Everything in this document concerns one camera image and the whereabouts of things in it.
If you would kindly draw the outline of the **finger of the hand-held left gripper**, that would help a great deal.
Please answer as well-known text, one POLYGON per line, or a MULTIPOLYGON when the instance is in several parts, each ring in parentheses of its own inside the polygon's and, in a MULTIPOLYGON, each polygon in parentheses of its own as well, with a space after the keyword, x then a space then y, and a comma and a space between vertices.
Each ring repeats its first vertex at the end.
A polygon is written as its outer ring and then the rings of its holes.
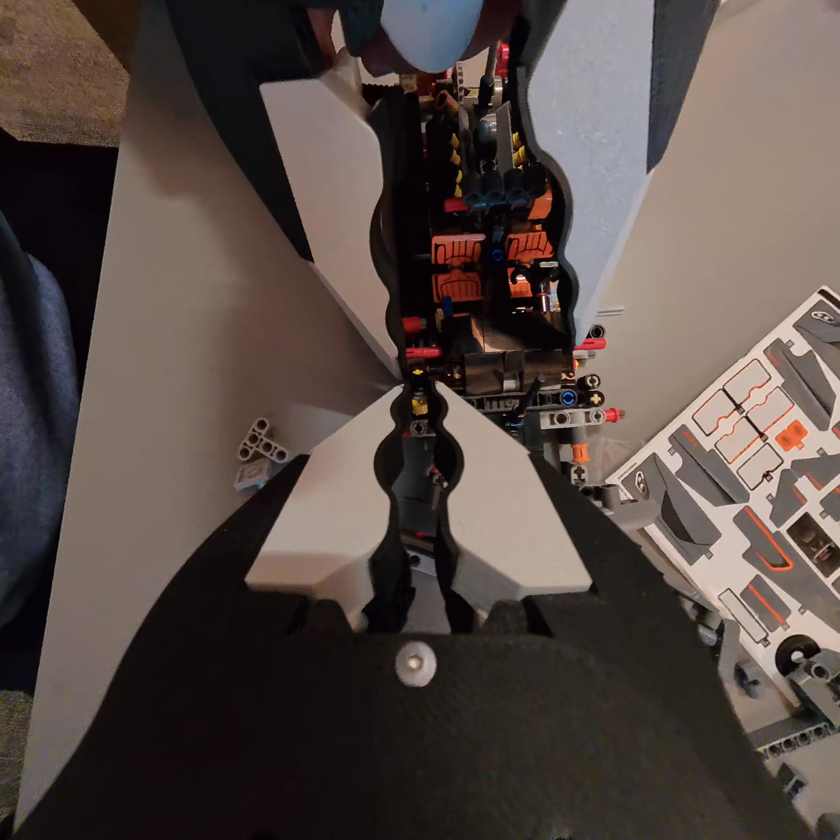
POLYGON ((653 1, 524 2, 518 69, 528 143, 565 202, 560 262, 576 340, 595 321, 648 189, 653 1))
POLYGON ((309 262, 385 368, 401 377, 386 327, 391 299, 371 251, 382 149, 359 66, 260 86, 311 251, 309 262))

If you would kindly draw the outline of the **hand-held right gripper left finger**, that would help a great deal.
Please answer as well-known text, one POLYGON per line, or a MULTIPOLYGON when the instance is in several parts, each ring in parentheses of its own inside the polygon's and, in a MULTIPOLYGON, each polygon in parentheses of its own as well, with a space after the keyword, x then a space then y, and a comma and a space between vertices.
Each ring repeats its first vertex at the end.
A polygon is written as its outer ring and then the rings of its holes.
POLYGON ((372 589, 370 560, 391 503, 375 453, 394 432, 402 387, 315 447, 245 577, 250 589, 372 589))

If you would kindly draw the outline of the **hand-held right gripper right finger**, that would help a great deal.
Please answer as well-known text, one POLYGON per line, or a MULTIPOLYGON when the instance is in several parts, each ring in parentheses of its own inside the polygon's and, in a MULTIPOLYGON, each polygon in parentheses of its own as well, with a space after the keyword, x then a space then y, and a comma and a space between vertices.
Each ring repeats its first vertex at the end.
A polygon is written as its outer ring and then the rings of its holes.
POLYGON ((461 596, 585 592, 592 578, 527 449, 445 384, 443 428, 464 465, 448 495, 458 551, 453 588, 461 596))

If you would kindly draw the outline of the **lego car model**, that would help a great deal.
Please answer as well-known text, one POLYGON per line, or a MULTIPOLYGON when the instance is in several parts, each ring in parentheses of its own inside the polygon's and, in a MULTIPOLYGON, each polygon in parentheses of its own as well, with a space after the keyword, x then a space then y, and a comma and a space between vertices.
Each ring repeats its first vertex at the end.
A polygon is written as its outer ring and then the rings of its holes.
POLYGON ((609 516, 616 490, 590 467, 593 437, 624 420, 592 369, 606 344, 596 319, 573 334, 574 281, 560 262, 565 202, 531 150, 518 69, 529 34, 519 19, 487 50, 477 84, 463 63, 401 76, 408 177, 395 215, 405 234, 401 269, 408 370, 428 395, 444 382, 530 454, 556 447, 555 468, 609 516))

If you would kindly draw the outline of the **light grey T-shaped lego beam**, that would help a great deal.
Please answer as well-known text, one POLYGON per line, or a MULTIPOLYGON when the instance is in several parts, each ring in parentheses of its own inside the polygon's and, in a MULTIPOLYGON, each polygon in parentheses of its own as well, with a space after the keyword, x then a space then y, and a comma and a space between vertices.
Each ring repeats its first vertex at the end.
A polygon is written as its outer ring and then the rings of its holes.
POLYGON ((269 420, 265 417, 258 417, 251 424, 238 447, 237 457, 242 463, 264 458, 279 466, 291 459, 288 449, 273 438, 269 420))

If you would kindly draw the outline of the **pile of dark grey lego pieces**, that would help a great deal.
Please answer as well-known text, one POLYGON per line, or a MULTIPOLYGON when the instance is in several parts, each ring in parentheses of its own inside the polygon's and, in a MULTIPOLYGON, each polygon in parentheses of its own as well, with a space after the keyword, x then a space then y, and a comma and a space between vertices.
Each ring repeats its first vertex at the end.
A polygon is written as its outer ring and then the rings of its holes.
POLYGON ((712 610, 698 592, 677 590, 677 594, 712 654, 752 750, 773 767, 788 799, 805 805, 812 798, 808 782, 789 756, 838 738, 838 653, 820 648, 808 636, 786 637, 774 663, 782 667, 778 676, 783 685, 793 691, 790 700, 742 645, 737 621, 712 610))

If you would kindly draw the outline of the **person's left hand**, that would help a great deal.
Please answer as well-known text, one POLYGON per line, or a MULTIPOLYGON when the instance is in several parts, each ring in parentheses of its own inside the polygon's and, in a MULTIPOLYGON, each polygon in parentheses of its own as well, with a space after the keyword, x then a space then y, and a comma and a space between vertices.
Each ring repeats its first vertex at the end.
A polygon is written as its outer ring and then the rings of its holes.
POLYGON ((333 43, 333 20, 337 17, 343 33, 343 45, 350 55, 359 58, 373 76, 411 71, 385 33, 382 24, 383 1, 346 1, 338 6, 319 2, 306 9, 321 57, 321 70, 331 68, 338 52, 333 43))

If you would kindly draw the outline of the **sticker sheet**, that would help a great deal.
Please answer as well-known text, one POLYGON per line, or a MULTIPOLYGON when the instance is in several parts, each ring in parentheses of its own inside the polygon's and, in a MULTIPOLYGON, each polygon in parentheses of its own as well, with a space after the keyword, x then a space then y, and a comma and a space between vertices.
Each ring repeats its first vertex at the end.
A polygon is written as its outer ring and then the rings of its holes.
POLYGON ((822 288, 614 472, 648 537, 779 685, 790 637, 838 652, 839 297, 822 288))

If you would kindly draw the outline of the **person's leg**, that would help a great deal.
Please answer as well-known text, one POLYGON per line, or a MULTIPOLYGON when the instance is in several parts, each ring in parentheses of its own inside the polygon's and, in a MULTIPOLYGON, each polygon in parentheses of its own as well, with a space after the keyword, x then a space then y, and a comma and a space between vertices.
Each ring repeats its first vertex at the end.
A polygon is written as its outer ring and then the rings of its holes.
POLYGON ((1 625, 54 556, 80 391, 67 305, 1 216, 1 625))

